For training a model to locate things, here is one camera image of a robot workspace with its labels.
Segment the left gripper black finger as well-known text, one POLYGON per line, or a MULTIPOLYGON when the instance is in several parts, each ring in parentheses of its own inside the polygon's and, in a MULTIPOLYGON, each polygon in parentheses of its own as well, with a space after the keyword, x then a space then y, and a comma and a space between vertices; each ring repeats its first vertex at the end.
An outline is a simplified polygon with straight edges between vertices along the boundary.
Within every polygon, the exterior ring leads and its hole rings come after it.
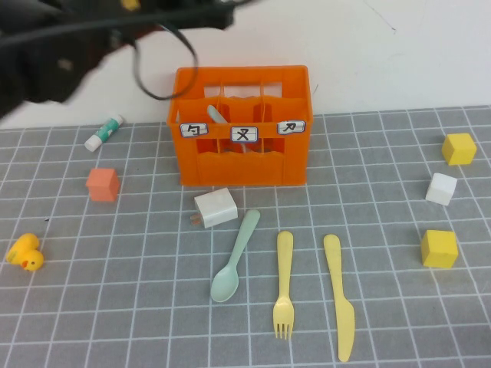
POLYGON ((233 24, 234 8, 227 5, 226 1, 188 1, 192 10, 206 8, 198 16, 194 16, 187 22, 188 29, 194 28, 215 28, 225 30, 233 24))

